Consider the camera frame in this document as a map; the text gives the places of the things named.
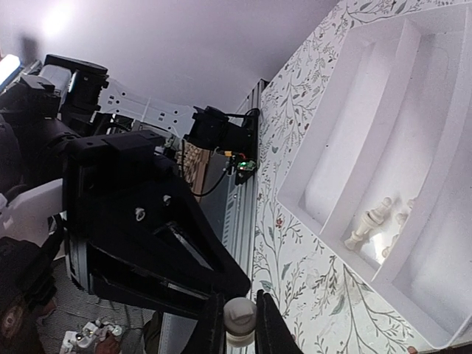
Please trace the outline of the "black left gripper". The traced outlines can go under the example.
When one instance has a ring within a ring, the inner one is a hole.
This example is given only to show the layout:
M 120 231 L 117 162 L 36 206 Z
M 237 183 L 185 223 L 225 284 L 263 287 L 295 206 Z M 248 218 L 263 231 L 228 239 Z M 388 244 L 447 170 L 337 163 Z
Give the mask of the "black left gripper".
M 1 115 L 1 293 L 53 295 L 65 249 L 96 296 L 196 319 L 212 292 L 251 282 L 154 133 L 81 138 L 61 121 Z

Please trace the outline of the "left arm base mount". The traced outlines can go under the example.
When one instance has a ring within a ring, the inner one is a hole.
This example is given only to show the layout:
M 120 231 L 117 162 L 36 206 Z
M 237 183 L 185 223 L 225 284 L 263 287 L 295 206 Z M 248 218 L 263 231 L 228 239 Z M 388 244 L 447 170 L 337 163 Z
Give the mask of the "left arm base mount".
M 229 158 L 235 185 L 242 185 L 257 169 L 259 118 L 259 108 L 251 108 L 245 114 L 225 114 L 211 106 L 196 108 L 184 140 Z

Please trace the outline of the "white chess rook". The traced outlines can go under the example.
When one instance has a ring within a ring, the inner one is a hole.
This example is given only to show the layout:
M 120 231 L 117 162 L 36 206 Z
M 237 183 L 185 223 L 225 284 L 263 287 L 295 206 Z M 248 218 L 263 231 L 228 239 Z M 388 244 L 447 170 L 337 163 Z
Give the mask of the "white chess rook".
M 257 306 L 247 298 L 229 300 L 223 307 L 226 343 L 230 347 L 247 347 L 254 342 Z

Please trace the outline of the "white plastic tray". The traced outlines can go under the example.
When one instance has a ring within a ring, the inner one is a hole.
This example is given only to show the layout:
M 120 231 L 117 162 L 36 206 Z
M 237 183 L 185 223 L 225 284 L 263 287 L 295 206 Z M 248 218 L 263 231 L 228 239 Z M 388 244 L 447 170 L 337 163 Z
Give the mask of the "white plastic tray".
M 350 251 L 385 197 L 387 219 Z M 431 347 L 471 330 L 470 3 L 347 32 L 277 198 Z

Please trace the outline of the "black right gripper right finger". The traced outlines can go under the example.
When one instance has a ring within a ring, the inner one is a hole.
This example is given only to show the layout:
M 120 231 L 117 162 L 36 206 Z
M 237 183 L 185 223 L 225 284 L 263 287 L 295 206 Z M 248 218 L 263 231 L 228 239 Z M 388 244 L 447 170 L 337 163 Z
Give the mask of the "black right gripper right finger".
M 272 296 L 264 290 L 259 290 L 256 305 L 256 354 L 303 354 L 294 341 Z

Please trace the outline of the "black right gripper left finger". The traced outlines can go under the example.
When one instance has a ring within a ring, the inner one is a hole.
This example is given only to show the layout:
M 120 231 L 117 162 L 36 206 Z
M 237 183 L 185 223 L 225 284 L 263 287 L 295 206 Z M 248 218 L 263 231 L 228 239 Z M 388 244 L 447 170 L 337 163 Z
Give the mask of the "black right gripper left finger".
M 184 348 L 184 354 L 223 354 L 226 352 L 224 305 L 223 294 L 213 294 L 208 298 Z

